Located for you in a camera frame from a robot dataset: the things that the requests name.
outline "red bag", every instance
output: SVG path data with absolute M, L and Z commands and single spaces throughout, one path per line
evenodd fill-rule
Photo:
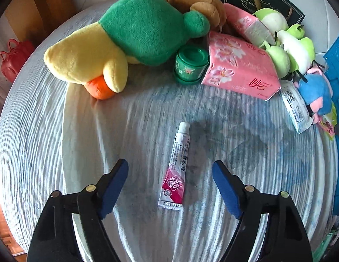
M 10 46 L 11 42 L 15 43 L 16 47 L 12 48 Z M 2 58 L 0 70 L 8 81 L 13 83 L 20 72 L 20 69 L 23 67 L 35 48 L 30 41 L 17 42 L 15 39 L 11 38 L 8 41 L 8 50 L 9 52 L 0 52 L 0 56 Z

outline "bed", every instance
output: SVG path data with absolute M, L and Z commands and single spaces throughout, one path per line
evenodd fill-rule
M 53 190 L 78 192 L 123 157 L 129 177 L 103 221 L 121 260 L 217 261 L 237 226 L 210 172 L 221 159 L 262 192 L 289 191 L 315 249 L 333 224 L 336 144 L 317 127 L 297 135 L 279 95 L 265 102 L 204 85 L 181 86 L 170 61 L 130 66 L 125 91 L 101 102 L 49 73 L 45 50 L 98 20 L 110 4 L 86 9 L 55 30 L 9 92 L 0 119 L 0 173 L 4 213 L 17 242 L 28 251 Z M 181 121 L 191 123 L 191 143 L 184 208 L 177 212 L 158 208 L 157 201 Z M 89 261 L 78 218 L 74 223 Z M 251 261 L 265 226 L 264 217 Z

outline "blue gripper pad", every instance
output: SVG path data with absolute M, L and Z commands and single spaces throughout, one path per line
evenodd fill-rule
M 235 193 L 228 178 L 224 175 L 221 167 L 217 164 L 217 162 L 212 165 L 212 176 L 214 182 L 218 187 L 219 192 L 221 193 L 221 197 L 223 198 L 225 206 L 228 209 L 229 213 L 231 213 L 235 218 L 239 220 L 242 216 L 239 197 Z
M 100 219 L 104 219 L 107 214 L 112 212 L 115 206 L 118 196 L 120 195 L 121 189 L 125 184 L 128 176 L 128 163 L 123 160 L 119 170 L 115 174 L 114 178 L 109 183 L 106 191 L 103 195 L 102 208 L 98 211 Z

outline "metal rivet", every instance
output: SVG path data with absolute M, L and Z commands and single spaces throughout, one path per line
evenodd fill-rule
M 253 192 L 254 191 L 254 187 L 252 185 L 246 185 L 245 189 L 247 192 Z
M 288 196 L 289 196 L 288 192 L 286 192 L 286 191 L 281 191 L 280 195 L 283 198 L 288 198 Z
M 58 197 L 59 195 L 60 195 L 60 192 L 57 191 L 57 190 L 53 191 L 52 194 L 51 194 L 51 196 L 52 196 L 53 198 L 56 198 L 56 197 Z
M 95 187 L 95 185 L 88 185 L 86 188 L 85 188 L 88 192 L 93 192 L 95 189 L 96 189 L 96 187 Z

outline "blue plush toy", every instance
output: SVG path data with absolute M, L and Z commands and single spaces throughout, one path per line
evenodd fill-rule
M 313 112 L 313 123 L 315 124 L 318 123 L 319 116 L 331 112 L 333 93 L 329 81 L 319 68 L 309 69 L 305 78 L 307 82 L 301 79 L 299 83 L 295 83 L 295 86 L 298 88 L 308 109 L 310 108 L 311 112 Z

